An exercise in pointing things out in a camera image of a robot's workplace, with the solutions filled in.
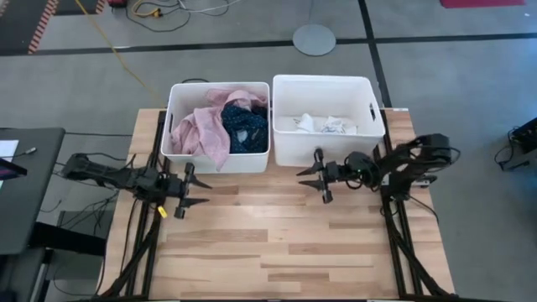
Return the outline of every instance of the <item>white plastic bin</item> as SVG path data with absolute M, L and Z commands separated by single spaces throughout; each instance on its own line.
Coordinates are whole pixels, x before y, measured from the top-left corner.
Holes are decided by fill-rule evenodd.
M 194 112 L 194 108 L 209 107 L 206 93 L 211 89 L 245 90 L 270 100 L 269 84 L 263 82 L 229 82 L 229 83 L 187 83 L 176 84 L 169 94 L 168 111 L 164 122 L 164 136 L 160 146 L 160 152 L 170 161 L 177 164 L 193 163 L 196 173 L 261 173 L 267 168 L 270 151 L 270 113 L 268 120 L 268 149 L 261 154 L 229 154 L 222 169 L 216 171 L 216 164 L 206 155 L 193 156 L 173 154 L 171 132 L 180 121 Z
M 295 120 L 304 113 L 350 119 L 357 134 L 297 133 Z M 371 83 L 360 76 L 277 75 L 273 114 L 276 164 L 282 166 L 311 166 L 316 148 L 325 163 L 342 163 L 352 151 L 370 154 L 385 133 Z

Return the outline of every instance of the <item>crumpled fabric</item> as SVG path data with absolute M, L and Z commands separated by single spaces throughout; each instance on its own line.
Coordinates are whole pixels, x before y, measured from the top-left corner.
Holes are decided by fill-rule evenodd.
M 300 120 L 295 120 L 298 133 L 335 133 L 355 135 L 357 126 L 354 123 L 345 124 L 340 118 L 329 116 L 323 125 L 318 128 L 311 115 L 304 113 Z
M 230 151 L 230 138 L 222 125 L 221 113 L 231 103 L 245 110 L 266 107 L 267 100 L 248 91 L 211 89 L 206 98 L 212 107 L 196 108 L 186 116 L 171 133 L 175 154 L 206 154 L 220 170 L 226 163 Z
M 251 110 L 226 105 L 222 111 L 222 124 L 231 139 L 231 154 L 263 153 L 269 147 L 267 108 Z

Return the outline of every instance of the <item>table leg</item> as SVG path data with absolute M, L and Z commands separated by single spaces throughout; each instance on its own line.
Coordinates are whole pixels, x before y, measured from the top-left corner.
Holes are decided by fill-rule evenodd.
M 31 247 L 49 247 L 95 256 L 104 256 L 107 241 L 100 237 L 36 222 L 29 245 Z

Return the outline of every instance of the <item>red floor mat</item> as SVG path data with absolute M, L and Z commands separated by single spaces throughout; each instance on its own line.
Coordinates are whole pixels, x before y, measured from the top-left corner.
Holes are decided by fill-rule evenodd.
M 525 5 L 525 0 L 440 0 L 444 8 L 487 8 Z

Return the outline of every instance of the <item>wooden table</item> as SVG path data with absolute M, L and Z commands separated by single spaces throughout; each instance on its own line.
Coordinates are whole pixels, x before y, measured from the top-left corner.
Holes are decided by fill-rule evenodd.
M 129 156 L 137 154 L 135 166 L 144 166 L 151 153 L 158 115 L 157 109 L 138 113 L 129 150 Z M 394 145 L 414 138 L 408 111 L 387 109 L 386 115 Z M 182 175 L 180 167 L 172 164 L 171 170 Z M 190 196 L 211 202 L 191 207 L 184 220 L 173 218 L 178 201 L 168 199 L 164 208 L 170 216 L 161 224 L 150 298 L 397 298 L 380 194 L 337 184 L 331 187 L 334 201 L 324 205 L 319 192 L 297 183 L 295 174 L 301 170 L 277 166 L 271 154 L 263 174 L 198 174 L 214 189 L 193 188 Z M 432 206 L 427 189 L 411 193 Z M 119 195 L 101 291 L 120 272 L 132 204 L 132 194 Z M 139 210 L 138 205 L 126 262 Z M 435 218 L 410 201 L 406 211 L 416 256 L 452 292 Z M 401 258 L 411 293 L 408 264 Z M 143 259 L 135 293 L 140 293 L 144 268 Z

